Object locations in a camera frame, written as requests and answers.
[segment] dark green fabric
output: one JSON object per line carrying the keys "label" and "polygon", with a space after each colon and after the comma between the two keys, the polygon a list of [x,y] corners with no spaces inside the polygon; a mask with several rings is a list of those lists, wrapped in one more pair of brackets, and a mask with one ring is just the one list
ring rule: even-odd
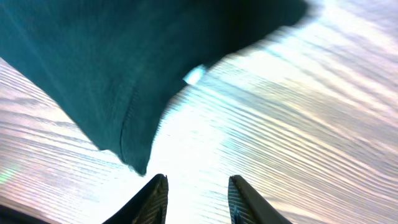
{"label": "dark green fabric", "polygon": [[0,57],[51,96],[99,149],[145,174],[160,116],[185,86],[185,74],[294,24],[306,6],[1,0]]}

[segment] small white tag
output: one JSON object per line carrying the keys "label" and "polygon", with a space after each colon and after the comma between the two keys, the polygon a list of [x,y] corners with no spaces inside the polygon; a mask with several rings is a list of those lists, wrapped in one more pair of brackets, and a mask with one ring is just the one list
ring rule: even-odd
{"label": "small white tag", "polygon": [[193,68],[188,74],[184,77],[184,81],[186,81],[189,85],[196,84],[201,77],[206,73],[206,68],[203,65],[199,65]]}

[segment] wooden floor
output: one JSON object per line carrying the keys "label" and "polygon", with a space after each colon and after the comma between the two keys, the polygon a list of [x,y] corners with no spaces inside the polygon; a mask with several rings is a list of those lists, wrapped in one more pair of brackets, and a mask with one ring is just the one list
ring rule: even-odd
{"label": "wooden floor", "polygon": [[0,61],[0,203],[101,223],[164,173],[167,223],[230,223],[241,174],[295,223],[398,223],[398,2],[317,5],[173,99],[146,177]]}

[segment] teal cloth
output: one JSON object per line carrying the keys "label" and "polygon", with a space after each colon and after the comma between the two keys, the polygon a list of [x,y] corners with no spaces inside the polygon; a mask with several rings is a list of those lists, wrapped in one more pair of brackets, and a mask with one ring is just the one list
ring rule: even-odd
{"label": "teal cloth", "polygon": [[99,149],[145,174],[182,78],[296,23],[306,8],[302,0],[1,0],[0,57]]}

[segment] light-colored wood surface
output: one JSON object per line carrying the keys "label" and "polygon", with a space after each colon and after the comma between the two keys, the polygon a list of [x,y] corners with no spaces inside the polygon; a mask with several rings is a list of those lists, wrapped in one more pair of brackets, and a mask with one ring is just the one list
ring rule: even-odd
{"label": "light-colored wood surface", "polygon": [[167,223],[230,223],[241,174],[295,223],[398,223],[398,2],[317,4],[172,100],[146,177],[1,61],[0,203],[101,223],[164,173]]}

